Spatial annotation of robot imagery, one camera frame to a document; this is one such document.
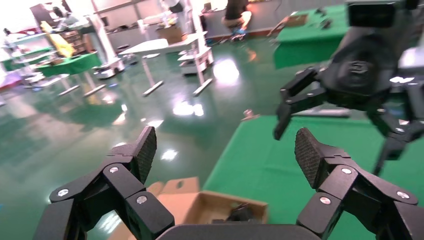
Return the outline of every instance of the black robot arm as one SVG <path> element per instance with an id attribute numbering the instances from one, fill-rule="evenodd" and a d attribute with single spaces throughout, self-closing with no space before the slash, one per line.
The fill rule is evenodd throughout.
<path id="1" fill-rule="evenodd" d="M 398 72 L 403 51 L 409 47 L 415 26 L 411 10 L 416 7 L 416 0 L 348 1 L 351 27 L 328 66 L 319 71 L 308 68 L 280 89 L 281 104 L 276 113 L 278 124 L 274 138 L 281 138 L 292 114 L 328 102 L 364 111 L 386 138 L 373 172 L 375 175 L 381 173 L 385 160 L 399 159 L 406 145 L 423 134 L 423 83 L 395 86 L 390 81 Z M 385 21 L 376 16 L 384 16 Z M 315 81 L 321 88 L 297 95 Z M 401 124 L 402 121 L 385 108 L 392 96 L 404 99 L 407 125 Z"/>
<path id="2" fill-rule="evenodd" d="M 378 240 L 424 239 L 424 209 L 412 193 L 361 169 L 342 149 L 318 142 L 306 128 L 296 135 L 294 153 L 316 194 L 296 225 L 174 226 L 171 213 L 143 185 L 155 151 L 154 128 L 146 127 L 135 144 L 113 148 L 97 170 L 54 190 L 33 239 L 86 240 L 87 231 L 110 211 L 137 240 L 325 240 L 343 211 Z"/>
<path id="3" fill-rule="evenodd" d="M 281 103 L 277 109 L 278 124 L 274 129 L 274 138 L 279 140 L 292 119 L 292 115 L 324 103 L 325 90 L 317 88 L 308 93 L 299 94 L 313 82 L 319 82 L 318 72 L 309 67 L 296 74 L 293 80 L 280 90 Z"/>

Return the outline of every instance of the green floor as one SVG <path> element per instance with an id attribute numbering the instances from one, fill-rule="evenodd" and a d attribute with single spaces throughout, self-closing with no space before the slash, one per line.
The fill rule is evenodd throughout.
<path id="1" fill-rule="evenodd" d="M 140 64 L 108 82 L 119 85 L 88 99 L 82 97 L 86 84 L 61 98 L 54 97 L 63 91 L 60 83 L 34 93 L 3 92 L 1 238 L 31 239 L 52 190 L 95 169 L 110 148 L 134 141 L 149 123 L 161 125 L 147 183 L 198 176 L 203 185 L 243 111 L 274 114 L 279 88 L 302 68 L 275 70 L 273 51 L 264 38 L 214 46 L 215 65 L 207 74 L 216 81 L 196 98 L 191 93 L 197 79 L 180 74 L 177 55 L 148 60 L 153 77 L 165 84 L 147 98 L 142 97 L 149 85 Z M 161 159 L 166 152 L 165 157 L 177 155 Z M 98 224 L 89 238 L 107 239 L 107 232 Z"/>

